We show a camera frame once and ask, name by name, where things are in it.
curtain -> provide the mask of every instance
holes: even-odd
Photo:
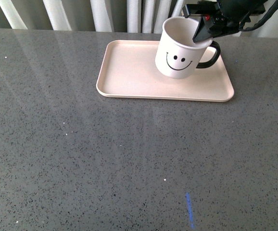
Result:
[[[163,22],[198,0],[0,0],[0,28],[161,33]],[[268,9],[274,0],[265,3]],[[236,36],[278,38],[278,11]]]

gray countertop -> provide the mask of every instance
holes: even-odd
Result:
[[[0,231],[278,231],[278,39],[216,39],[226,103],[96,90],[106,45],[0,29]]]

black mug handle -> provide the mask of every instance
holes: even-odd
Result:
[[[210,47],[214,47],[216,49],[215,54],[213,55],[213,57],[211,58],[211,60],[204,62],[204,63],[198,63],[196,68],[208,68],[212,65],[214,65],[218,59],[218,57],[220,56],[220,45],[213,41],[212,44],[210,45]]]

plastic tray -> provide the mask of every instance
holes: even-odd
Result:
[[[172,79],[155,65],[158,41],[116,40],[108,44],[96,83],[106,97],[225,102],[234,95],[227,70],[219,57],[206,69],[185,79]],[[208,48],[201,61],[214,54]]]

mug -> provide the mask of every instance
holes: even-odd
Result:
[[[199,22],[190,18],[172,17],[165,20],[158,45],[155,64],[165,76],[182,79],[194,73],[196,68],[208,68],[216,63],[220,46],[212,38],[194,43],[192,38]],[[211,60],[200,63],[208,47],[216,52]]]

